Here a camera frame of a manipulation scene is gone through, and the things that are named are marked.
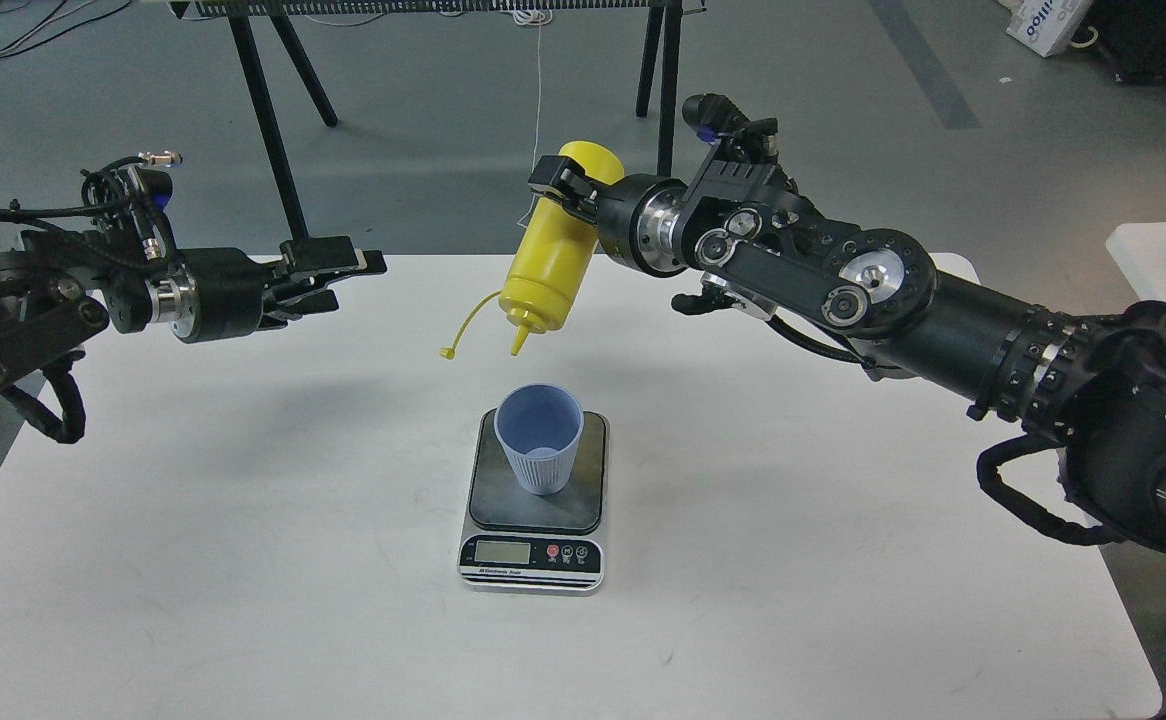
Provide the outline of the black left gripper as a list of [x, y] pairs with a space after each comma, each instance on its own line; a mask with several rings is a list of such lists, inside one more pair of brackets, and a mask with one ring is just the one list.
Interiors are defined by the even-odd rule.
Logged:
[[[287, 326], [304, 316], [339, 310], [323, 286], [354, 275], [382, 275], [385, 256], [354, 247], [350, 237], [283, 242], [281, 259], [259, 263], [239, 249], [189, 249], [148, 282], [152, 324], [168, 324], [187, 345], [232, 340], [262, 326]], [[273, 279], [275, 287], [269, 287]]]

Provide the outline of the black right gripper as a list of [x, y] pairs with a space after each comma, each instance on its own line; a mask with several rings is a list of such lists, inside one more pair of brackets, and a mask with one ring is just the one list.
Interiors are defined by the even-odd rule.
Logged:
[[656, 278], [687, 270], [673, 249], [687, 193], [680, 179], [633, 174], [612, 183], [588, 176], [578, 160], [543, 155], [529, 173], [528, 187], [569, 217], [596, 225], [600, 247], [614, 263]]

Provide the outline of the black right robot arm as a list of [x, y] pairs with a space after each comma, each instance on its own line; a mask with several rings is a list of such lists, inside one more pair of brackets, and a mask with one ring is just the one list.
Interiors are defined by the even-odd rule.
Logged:
[[1021, 424], [981, 452], [976, 477], [1037, 533], [1166, 553], [1166, 302], [1073, 316], [964, 281], [902, 231], [821, 214], [781, 167], [775, 119], [723, 95], [694, 95], [682, 114], [710, 146], [691, 181], [610, 181], [559, 152], [538, 160], [531, 190], [630, 270], [703, 272], [679, 313], [753, 306], [794, 345], [874, 379], [930, 380], [975, 420]]

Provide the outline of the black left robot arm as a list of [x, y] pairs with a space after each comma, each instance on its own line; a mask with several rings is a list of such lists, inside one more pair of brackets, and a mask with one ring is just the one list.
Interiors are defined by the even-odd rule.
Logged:
[[76, 208], [0, 208], [0, 223], [21, 228], [21, 249], [0, 252], [0, 396], [54, 441], [84, 436], [71, 370], [94, 334], [168, 324], [194, 345], [272, 331], [335, 312], [333, 284], [387, 270], [381, 251], [344, 236], [283, 242], [267, 263], [180, 249], [164, 210], [181, 160], [139, 152], [85, 170]]

